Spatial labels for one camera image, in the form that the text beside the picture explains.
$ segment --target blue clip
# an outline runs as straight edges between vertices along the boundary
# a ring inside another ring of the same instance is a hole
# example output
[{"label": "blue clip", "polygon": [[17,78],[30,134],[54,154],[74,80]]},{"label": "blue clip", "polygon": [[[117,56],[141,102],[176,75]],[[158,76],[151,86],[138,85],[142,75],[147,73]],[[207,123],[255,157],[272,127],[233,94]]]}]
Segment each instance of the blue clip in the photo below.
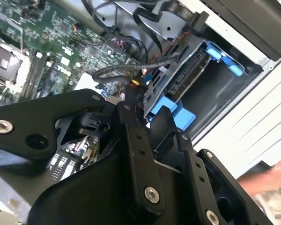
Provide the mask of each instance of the blue clip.
[{"label": "blue clip", "polygon": [[174,112],[174,110],[177,108],[175,102],[171,101],[165,96],[161,96],[155,106],[152,108],[151,112],[156,115],[162,106],[168,107],[171,112]]},{"label": "blue clip", "polygon": [[215,60],[220,60],[222,58],[222,51],[210,42],[207,44],[206,52],[211,55]]},{"label": "blue clip", "polygon": [[237,65],[231,58],[223,57],[222,60],[227,64],[228,69],[231,70],[236,76],[241,76],[244,73],[244,69]]}]

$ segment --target silver screw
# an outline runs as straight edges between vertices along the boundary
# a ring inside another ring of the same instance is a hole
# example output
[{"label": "silver screw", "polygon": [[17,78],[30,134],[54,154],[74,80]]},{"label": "silver screw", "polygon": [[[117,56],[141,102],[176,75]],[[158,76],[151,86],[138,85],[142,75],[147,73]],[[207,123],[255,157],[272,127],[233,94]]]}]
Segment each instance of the silver screw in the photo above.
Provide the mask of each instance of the silver screw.
[{"label": "silver screw", "polygon": [[220,225],[219,218],[214,214],[214,212],[207,210],[206,211],[207,219],[211,222],[212,225]]},{"label": "silver screw", "polygon": [[127,106],[127,105],[124,105],[124,108],[125,108],[126,110],[130,110],[130,107]]},{"label": "silver screw", "polygon": [[145,189],[145,197],[149,202],[153,204],[159,203],[159,194],[153,187],[147,187]]},{"label": "silver screw", "polygon": [[14,126],[11,124],[11,122],[8,122],[6,120],[0,120],[0,134],[8,134],[12,132],[14,129]]},{"label": "silver screw", "polygon": [[214,157],[209,151],[206,152],[206,155],[207,155],[209,158],[213,158],[213,157]]},{"label": "silver screw", "polygon": [[94,100],[100,101],[100,98],[99,98],[97,95],[93,95],[92,98],[93,98]]},{"label": "silver screw", "polygon": [[182,137],[183,137],[183,139],[186,140],[186,141],[188,141],[188,139],[189,139],[187,135],[182,135]]}]

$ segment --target power cable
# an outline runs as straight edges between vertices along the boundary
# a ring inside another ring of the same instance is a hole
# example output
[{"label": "power cable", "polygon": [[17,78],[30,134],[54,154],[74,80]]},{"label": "power cable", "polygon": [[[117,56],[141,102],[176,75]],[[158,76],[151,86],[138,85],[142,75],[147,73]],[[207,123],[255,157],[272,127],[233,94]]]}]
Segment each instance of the power cable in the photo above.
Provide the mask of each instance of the power cable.
[{"label": "power cable", "polygon": [[126,76],[113,76],[113,77],[100,77],[102,75],[114,72],[116,70],[125,70],[125,69],[134,69],[134,70],[140,70],[140,69],[152,69],[152,68],[158,68],[162,66],[169,65],[175,61],[178,61],[179,56],[173,56],[171,58],[166,58],[163,59],[160,62],[156,63],[147,63],[147,64],[120,64],[120,65],[114,65],[114,66],[109,66],[106,68],[102,68],[96,72],[90,73],[92,74],[92,78],[95,82],[98,83],[112,83],[112,82],[124,82],[129,84],[131,82],[131,79]]}]

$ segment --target green circuit board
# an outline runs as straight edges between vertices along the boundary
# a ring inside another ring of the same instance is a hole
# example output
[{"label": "green circuit board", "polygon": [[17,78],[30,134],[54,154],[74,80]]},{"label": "green circuit board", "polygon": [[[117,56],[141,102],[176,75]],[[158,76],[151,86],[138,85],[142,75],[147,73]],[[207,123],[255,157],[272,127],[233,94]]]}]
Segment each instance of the green circuit board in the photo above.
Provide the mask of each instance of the green circuit board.
[{"label": "green circuit board", "polygon": [[[24,53],[29,52],[30,57],[38,53],[48,59],[42,74],[33,80],[34,89],[43,90],[43,96],[74,90],[85,72],[135,62],[113,42],[100,46],[85,43],[83,40],[101,43],[105,39],[50,1],[39,8],[20,7],[9,0],[0,0],[0,38]],[[131,73],[111,75],[130,76]],[[107,95],[114,95],[121,88],[121,84],[113,83],[106,84],[104,90]]]}]

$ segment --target motherboard chip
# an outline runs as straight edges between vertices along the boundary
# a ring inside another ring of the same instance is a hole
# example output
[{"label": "motherboard chip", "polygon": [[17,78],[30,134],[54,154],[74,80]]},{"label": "motherboard chip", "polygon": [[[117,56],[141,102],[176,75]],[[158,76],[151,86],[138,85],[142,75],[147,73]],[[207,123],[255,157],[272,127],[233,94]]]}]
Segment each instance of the motherboard chip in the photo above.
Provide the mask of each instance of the motherboard chip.
[{"label": "motherboard chip", "polygon": [[67,58],[65,58],[65,57],[62,57],[61,60],[60,60],[60,62],[61,62],[62,64],[64,64],[65,66],[69,66],[69,64],[70,64],[70,60],[67,59]]},{"label": "motherboard chip", "polygon": [[63,32],[65,32],[65,33],[67,33],[68,31],[69,31],[69,25],[67,25],[66,23],[62,23],[61,24],[61,26],[60,26],[60,29],[63,31]]},{"label": "motherboard chip", "polygon": [[0,80],[15,79],[21,64],[22,62],[15,55],[0,46]]}]

